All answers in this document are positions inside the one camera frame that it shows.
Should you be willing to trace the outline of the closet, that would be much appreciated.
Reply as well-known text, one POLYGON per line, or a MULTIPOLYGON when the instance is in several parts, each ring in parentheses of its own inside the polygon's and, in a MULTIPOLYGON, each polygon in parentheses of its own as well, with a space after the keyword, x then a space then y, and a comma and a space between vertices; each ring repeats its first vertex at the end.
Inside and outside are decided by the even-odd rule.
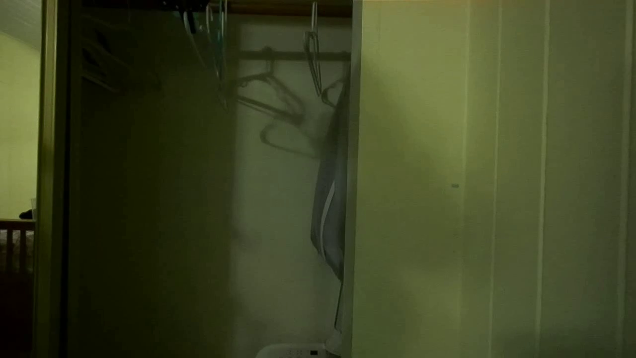
POLYGON ((228 108, 205 14, 135 0, 42 0, 32 358, 255 358, 345 352, 355 192, 353 14, 228 14, 228 108), (350 69, 343 281, 313 247, 320 149, 350 69))

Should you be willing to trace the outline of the white closet door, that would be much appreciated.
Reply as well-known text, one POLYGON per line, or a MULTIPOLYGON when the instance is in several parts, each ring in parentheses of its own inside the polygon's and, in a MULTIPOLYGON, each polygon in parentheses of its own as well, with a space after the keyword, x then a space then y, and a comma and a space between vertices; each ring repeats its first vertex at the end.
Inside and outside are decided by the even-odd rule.
POLYGON ((354 0, 350 358, 636 358, 636 0, 354 0))

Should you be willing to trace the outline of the teal plastic hanger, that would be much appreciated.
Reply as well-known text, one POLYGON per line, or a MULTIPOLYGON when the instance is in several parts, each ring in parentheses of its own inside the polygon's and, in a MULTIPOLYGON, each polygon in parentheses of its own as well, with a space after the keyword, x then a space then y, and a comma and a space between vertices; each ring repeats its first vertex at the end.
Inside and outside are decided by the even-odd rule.
POLYGON ((218 82, 218 97, 223 109, 228 108, 227 50, 228 0, 209 0, 205 7, 205 26, 213 47, 214 74, 218 82))

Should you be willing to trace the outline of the white appliance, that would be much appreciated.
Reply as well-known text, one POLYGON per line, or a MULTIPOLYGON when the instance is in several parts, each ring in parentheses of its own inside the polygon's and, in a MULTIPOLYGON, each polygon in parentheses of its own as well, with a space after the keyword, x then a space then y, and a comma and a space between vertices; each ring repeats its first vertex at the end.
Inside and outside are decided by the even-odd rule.
POLYGON ((341 358, 342 333, 333 331, 324 343, 272 344, 257 352, 255 358, 341 358))

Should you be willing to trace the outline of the wooden closet rod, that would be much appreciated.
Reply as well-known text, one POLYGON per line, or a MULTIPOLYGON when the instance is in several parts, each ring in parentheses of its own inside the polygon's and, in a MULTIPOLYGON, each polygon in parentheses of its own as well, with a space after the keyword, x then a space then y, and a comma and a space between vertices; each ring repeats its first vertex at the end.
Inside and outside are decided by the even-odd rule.
POLYGON ((160 9, 188 9, 203 12, 226 10, 231 14, 270 16, 311 16, 316 7, 318 16, 350 18, 354 0, 152 0, 160 9))

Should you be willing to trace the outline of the wooden bed frame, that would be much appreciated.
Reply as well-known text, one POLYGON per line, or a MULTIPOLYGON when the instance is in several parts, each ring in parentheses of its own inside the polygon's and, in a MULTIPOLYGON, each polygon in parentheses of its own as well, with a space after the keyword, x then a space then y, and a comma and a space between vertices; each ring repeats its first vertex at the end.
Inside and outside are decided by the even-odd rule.
POLYGON ((35 220, 0 219, 0 358, 30 358, 35 220))

